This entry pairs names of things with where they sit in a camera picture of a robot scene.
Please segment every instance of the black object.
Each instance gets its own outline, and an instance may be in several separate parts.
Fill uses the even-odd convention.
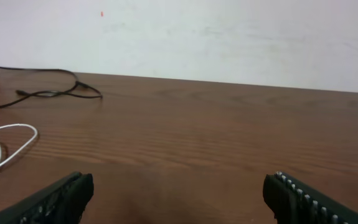
[[[90,85],[87,85],[85,83],[82,83],[79,81],[78,77],[76,76],[76,74],[74,74],[71,71],[68,70],[63,70],[63,69],[37,69],[37,68],[10,68],[10,67],[1,67],[0,69],[6,69],[6,70],[31,70],[31,71],[36,71],[36,72],[62,72],[62,73],[68,73],[70,75],[72,75],[75,79],[75,84],[73,87],[71,87],[69,90],[65,90],[65,91],[55,91],[55,90],[45,90],[45,91],[37,91],[34,93],[27,93],[24,90],[16,90],[16,93],[20,96],[23,96],[22,98],[13,101],[11,103],[6,103],[4,105],[0,105],[0,108],[5,108],[11,105],[15,105],[16,103],[19,103],[23,100],[28,99],[29,97],[32,96],[36,96],[36,97],[44,97],[44,98],[48,98],[48,97],[56,97],[56,96],[61,96],[61,95],[68,95],[68,96],[74,96],[74,97],[79,97],[79,98],[103,98],[103,95],[100,93],[100,91],[98,91],[96,88],[91,87]],[[89,88],[91,90],[93,90],[94,92],[97,93],[96,96],[82,96],[82,95],[77,95],[77,94],[73,94],[71,93],[72,91],[74,91],[77,87],[84,87],[84,88]]]
[[[263,198],[277,224],[358,224],[358,213],[282,172],[266,175]]]
[[[78,224],[93,196],[91,174],[74,172],[0,212],[0,224]]]

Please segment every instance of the wooden table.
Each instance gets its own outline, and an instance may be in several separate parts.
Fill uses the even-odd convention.
[[[275,223],[261,191],[282,170],[358,211],[358,93],[79,77],[104,99],[30,98],[0,110],[0,125],[40,132],[0,171],[0,210],[77,170],[95,183],[82,223]],[[0,70],[0,104],[16,89],[72,84]],[[9,129],[0,141],[11,154],[30,135]]]

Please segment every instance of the brown wooden surface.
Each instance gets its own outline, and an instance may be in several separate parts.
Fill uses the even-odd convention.
[[[358,94],[80,74],[105,98],[31,98],[0,110],[39,140],[0,171],[0,210],[78,170],[95,194],[82,223],[274,223],[261,194],[283,170],[358,211]],[[65,74],[0,70],[16,89],[64,90]],[[24,128],[0,132],[13,152]]]

